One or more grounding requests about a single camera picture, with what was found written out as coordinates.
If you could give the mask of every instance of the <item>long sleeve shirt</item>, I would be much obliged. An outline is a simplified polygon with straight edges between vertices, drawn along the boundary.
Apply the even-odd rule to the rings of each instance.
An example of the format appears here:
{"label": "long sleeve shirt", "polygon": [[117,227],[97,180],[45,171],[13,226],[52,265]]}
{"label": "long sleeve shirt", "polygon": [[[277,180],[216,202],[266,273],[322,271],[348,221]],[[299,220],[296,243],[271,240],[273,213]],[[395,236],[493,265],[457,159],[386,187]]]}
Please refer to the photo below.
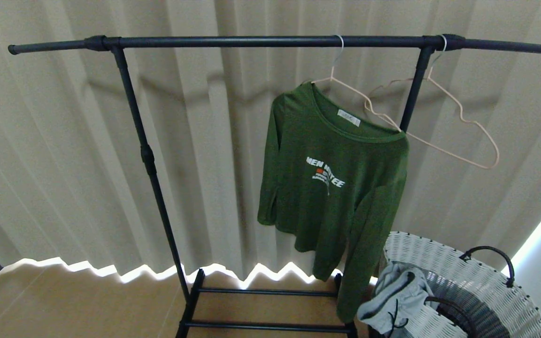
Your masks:
{"label": "long sleeve shirt", "polygon": [[352,321],[382,254],[406,181],[404,132],[360,120],[304,83],[272,104],[258,222],[315,250],[327,280],[348,247],[337,314]]}

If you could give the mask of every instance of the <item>neckline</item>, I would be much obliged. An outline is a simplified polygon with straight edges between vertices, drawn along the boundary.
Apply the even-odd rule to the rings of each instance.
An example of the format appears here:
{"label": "neckline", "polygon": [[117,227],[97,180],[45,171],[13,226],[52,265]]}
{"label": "neckline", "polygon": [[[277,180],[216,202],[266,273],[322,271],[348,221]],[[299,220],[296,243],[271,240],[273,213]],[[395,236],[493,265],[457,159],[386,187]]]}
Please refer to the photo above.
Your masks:
{"label": "neckline", "polygon": [[303,86],[306,87],[307,94],[309,94],[309,98],[313,102],[314,112],[320,118],[320,120],[324,124],[326,124],[326,126],[328,126],[331,130],[333,130],[334,132],[344,137],[353,139],[354,141],[367,142],[367,143],[387,143],[387,142],[397,141],[398,139],[401,139],[404,136],[406,136],[406,133],[402,131],[398,131],[397,129],[385,128],[384,126],[380,126],[373,122],[365,121],[362,119],[361,119],[361,126],[363,126],[364,128],[375,129],[380,132],[387,132],[387,133],[390,133],[391,135],[382,136],[382,137],[367,137],[367,136],[356,135],[348,131],[345,131],[339,128],[338,126],[336,126],[335,124],[333,124],[333,122],[329,121],[329,119],[324,115],[323,111],[320,109],[320,106],[318,105],[318,102],[314,96],[315,94],[321,96],[324,100],[326,100],[328,103],[333,105],[336,109],[341,109],[343,111],[346,111],[346,110],[340,107],[337,103],[333,102],[333,100],[328,98],[325,94],[323,94],[323,92],[321,92],[321,90],[319,90],[318,87],[315,86],[312,82],[304,83]]}

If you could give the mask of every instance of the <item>tile grout line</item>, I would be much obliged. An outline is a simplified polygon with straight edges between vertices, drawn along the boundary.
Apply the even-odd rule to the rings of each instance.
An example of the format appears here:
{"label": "tile grout line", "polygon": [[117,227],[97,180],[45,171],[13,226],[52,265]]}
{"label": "tile grout line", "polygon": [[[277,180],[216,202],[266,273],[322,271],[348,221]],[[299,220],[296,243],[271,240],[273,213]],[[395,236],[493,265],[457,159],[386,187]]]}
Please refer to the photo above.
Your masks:
{"label": "tile grout line", "polygon": [[43,269],[43,271],[41,271],[41,273],[39,273],[38,276],[36,276],[25,288],[24,290],[22,290],[20,293],[18,293],[18,295],[14,298],[14,300],[12,302],[10,302],[10,304],[6,307],[6,310],[3,310],[1,313],[0,313],[0,318],[6,314],[6,312],[8,312],[9,308],[11,308],[15,302],[24,294],[24,291],[28,290],[28,288],[36,281],[39,279],[39,277],[41,277],[41,275],[43,274],[43,272],[45,272],[47,269],[49,269],[49,267],[46,267],[45,269]]}
{"label": "tile grout line", "polygon": [[178,295],[179,289],[180,289],[180,285],[178,285],[176,291],[174,291],[174,297],[172,297],[172,301],[170,302],[170,306],[168,307],[168,310],[166,312],[166,316],[164,317],[164,321],[162,322],[162,325],[160,326],[160,331],[158,331],[157,338],[160,338],[160,335],[162,334],[162,331],[164,330],[164,325],[166,325],[166,320],[168,319],[168,314],[170,313],[170,310],[172,310],[172,306],[174,305],[174,301],[177,300],[177,295]]}

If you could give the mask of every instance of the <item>curtain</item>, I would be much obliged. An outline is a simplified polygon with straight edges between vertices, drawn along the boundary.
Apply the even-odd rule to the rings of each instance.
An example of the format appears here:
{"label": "curtain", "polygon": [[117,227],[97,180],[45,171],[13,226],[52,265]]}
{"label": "curtain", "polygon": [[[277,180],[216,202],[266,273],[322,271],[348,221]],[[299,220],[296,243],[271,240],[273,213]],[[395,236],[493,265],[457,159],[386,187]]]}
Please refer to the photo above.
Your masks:
{"label": "curtain", "polygon": [[[541,43],[541,2],[0,1],[0,262],[173,265],[139,154],[114,57],[60,51],[12,56],[8,44],[107,36],[412,35]],[[256,263],[313,253],[258,224],[270,103],[327,77],[337,49],[127,49],[126,56],[172,229],[187,273],[220,263],[245,278]],[[346,48],[336,77],[370,92],[411,77],[418,50]],[[541,55],[453,51],[433,78],[481,122],[501,152],[486,171],[410,139],[408,181],[394,230],[464,250],[513,255],[541,220]],[[373,92],[376,111],[401,117],[408,84]],[[361,117],[349,92],[331,97]],[[410,133],[492,163],[481,132],[456,105],[421,88]],[[485,257],[502,265],[497,257]]]}

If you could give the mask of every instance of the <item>black drawstring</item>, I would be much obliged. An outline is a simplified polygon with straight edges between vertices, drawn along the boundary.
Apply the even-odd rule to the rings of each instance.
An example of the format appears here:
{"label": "black drawstring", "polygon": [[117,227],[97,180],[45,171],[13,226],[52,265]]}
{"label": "black drawstring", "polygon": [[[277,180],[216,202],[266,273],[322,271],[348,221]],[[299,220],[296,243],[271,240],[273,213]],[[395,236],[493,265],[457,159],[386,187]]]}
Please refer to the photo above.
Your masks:
{"label": "black drawstring", "polygon": [[398,326],[395,324],[395,319],[398,317],[398,299],[395,300],[395,311],[394,314],[391,312],[388,312],[389,316],[391,317],[391,332],[389,333],[389,336],[387,338],[390,338],[391,335],[394,333],[394,329],[402,329],[408,324],[408,318],[406,318],[406,323]]}

